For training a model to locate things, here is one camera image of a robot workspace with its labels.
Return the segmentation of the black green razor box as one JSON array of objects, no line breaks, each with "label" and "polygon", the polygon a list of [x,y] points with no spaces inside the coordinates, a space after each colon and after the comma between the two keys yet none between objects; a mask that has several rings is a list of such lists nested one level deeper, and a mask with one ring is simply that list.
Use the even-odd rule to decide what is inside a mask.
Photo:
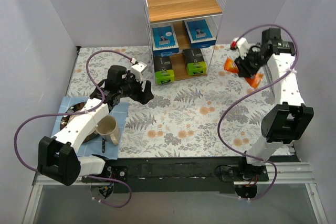
[{"label": "black green razor box", "polygon": [[186,71],[189,76],[206,74],[207,66],[202,51],[199,48],[183,49]]},{"label": "black green razor box", "polygon": [[173,65],[169,56],[155,56],[154,63],[154,77],[157,85],[171,83],[175,81],[175,74]]}]

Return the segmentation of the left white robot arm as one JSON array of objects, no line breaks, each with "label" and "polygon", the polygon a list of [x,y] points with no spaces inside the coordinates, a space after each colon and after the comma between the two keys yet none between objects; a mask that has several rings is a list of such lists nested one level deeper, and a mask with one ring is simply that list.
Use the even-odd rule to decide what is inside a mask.
[{"label": "left white robot arm", "polygon": [[53,137],[43,137],[38,144],[39,173],[66,186],[78,177],[94,175],[100,182],[111,178],[112,170],[107,159],[99,155],[79,157],[77,152],[90,131],[120,103],[122,98],[131,98],[147,104],[154,98],[151,82],[143,81],[147,65],[138,62],[129,70],[113,65],[107,78],[96,84],[85,106],[74,119]]}]

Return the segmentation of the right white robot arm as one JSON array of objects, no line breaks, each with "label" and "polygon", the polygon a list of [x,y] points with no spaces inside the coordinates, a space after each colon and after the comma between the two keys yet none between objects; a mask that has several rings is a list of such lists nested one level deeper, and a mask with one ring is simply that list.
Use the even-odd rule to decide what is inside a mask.
[{"label": "right white robot arm", "polygon": [[249,46],[246,38],[235,38],[232,49],[239,56],[234,65],[239,77],[243,77],[251,87],[257,88],[262,80],[259,70],[268,69],[269,82],[275,106],[261,121],[261,137],[247,151],[238,166],[238,176],[242,180],[251,180],[263,173],[265,162],[285,144],[299,140],[314,116],[312,107],[306,106],[301,97],[296,72],[292,68],[296,49],[291,41],[281,38],[279,28],[268,28],[262,32],[261,44]]}]

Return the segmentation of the blue Harry's razor box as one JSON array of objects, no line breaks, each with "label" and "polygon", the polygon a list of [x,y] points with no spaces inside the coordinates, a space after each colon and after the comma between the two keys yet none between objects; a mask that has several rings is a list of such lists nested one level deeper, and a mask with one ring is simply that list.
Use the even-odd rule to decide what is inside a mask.
[{"label": "blue Harry's razor box", "polygon": [[179,53],[179,45],[172,23],[152,25],[152,49],[154,56],[170,56]]},{"label": "blue Harry's razor box", "polygon": [[207,48],[216,44],[217,26],[212,18],[183,21],[191,48]]}]

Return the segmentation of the orange BIC razor pack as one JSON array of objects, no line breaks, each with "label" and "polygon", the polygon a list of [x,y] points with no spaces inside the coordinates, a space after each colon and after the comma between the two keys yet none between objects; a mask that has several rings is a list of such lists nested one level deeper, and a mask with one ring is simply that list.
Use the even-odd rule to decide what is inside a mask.
[{"label": "orange BIC razor pack", "polygon": [[[230,58],[227,58],[224,63],[224,70],[234,74],[239,74],[238,67],[236,66],[234,61]],[[252,88],[257,89],[263,77],[264,75],[262,73],[257,73],[250,78],[244,77],[244,79]]]}]

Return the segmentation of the white wire wooden shelf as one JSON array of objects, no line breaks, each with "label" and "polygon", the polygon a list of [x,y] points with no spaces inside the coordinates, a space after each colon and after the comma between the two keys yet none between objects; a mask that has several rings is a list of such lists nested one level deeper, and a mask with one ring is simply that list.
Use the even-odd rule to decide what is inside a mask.
[{"label": "white wire wooden shelf", "polygon": [[[206,76],[212,63],[212,58],[217,45],[218,34],[223,20],[227,0],[143,0],[148,32],[150,60],[154,74],[153,49],[152,49],[152,25],[172,23],[179,44],[179,53],[170,55],[175,74],[175,81]],[[216,44],[207,48],[200,48],[206,62],[206,74],[189,76],[186,71],[183,49],[191,48],[183,25],[184,20],[212,18],[217,26]]]}]

